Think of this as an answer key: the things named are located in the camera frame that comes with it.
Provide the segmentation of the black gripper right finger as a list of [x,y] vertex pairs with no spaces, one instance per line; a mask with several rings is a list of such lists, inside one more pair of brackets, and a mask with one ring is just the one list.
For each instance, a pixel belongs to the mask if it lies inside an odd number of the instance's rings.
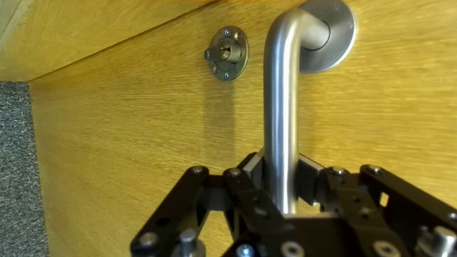
[[317,204],[317,183],[324,166],[307,156],[298,156],[295,171],[295,194],[307,204]]

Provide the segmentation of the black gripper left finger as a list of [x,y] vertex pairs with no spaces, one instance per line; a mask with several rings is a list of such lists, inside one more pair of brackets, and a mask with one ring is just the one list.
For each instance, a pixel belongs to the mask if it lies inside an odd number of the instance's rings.
[[245,171],[257,189],[262,189],[262,170],[264,170],[264,153],[249,153],[239,164],[238,169]]

